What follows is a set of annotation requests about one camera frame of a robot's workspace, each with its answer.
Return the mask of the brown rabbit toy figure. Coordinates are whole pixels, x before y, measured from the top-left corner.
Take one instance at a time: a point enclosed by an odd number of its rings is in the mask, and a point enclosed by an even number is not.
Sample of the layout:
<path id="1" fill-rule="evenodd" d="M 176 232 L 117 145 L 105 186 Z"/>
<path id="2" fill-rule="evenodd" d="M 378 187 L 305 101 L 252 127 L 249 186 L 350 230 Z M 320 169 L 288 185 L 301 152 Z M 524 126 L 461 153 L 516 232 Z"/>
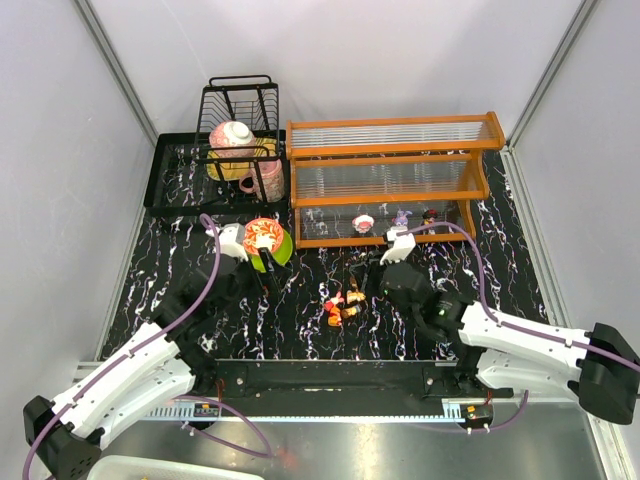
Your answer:
<path id="1" fill-rule="evenodd" d="M 366 295 L 359 290 L 348 290 L 346 295 L 346 303 L 354 304 L 366 300 Z"/>

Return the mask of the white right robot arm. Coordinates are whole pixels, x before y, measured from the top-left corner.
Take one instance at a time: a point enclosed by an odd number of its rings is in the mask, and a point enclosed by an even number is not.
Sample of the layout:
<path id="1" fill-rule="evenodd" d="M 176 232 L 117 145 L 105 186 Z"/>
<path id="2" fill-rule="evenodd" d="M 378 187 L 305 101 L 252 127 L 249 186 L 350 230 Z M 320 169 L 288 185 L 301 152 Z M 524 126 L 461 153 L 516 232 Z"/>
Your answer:
<path id="1" fill-rule="evenodd" d="M 461 294 L 432 289 L 407 262 L 366 255 L 349 269 L 351 284 L 378 293 L 430 342 L 454 352 L 447 386 L 541 392 L 576 402 L 618 425 L 634 419 L 639 356 L 614 327 L 570 329 L 492 311 Z"/>

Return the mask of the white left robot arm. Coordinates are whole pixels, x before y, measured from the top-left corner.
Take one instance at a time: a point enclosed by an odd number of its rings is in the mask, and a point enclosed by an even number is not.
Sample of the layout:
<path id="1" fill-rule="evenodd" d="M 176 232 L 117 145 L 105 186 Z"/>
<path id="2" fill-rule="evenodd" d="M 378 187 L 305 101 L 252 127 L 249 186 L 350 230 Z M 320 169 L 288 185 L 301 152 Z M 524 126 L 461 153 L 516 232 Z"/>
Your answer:
<path id="1" fill-rule="evenodd" d="M 246 250 L 214 251 L 212 269 L 197 269 L 132 337 L 83 380 L 23 409 L 29 451 L 21 476 L 40 460 L 53 479 L 78 479 L 122 431 L 161 404 L 183 396 L 220 402 L 215 358 L 199 346 L 201 328 L 256 284 Z"/>

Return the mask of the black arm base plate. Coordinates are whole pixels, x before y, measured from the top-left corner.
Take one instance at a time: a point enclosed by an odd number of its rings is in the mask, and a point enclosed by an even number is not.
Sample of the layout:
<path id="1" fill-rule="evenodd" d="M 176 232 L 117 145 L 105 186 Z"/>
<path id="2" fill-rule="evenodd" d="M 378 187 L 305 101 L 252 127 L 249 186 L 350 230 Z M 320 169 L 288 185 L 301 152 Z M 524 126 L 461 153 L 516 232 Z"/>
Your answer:
<path id="1" fill-rule="evenodd" d="M 231 360 L 204 364 L 194 389 L 225 398 L 266 391 L 393 390 L 420 398 L 510 398 L 513 390 L 494 390 L 451 362 L 391 360 Z"/>

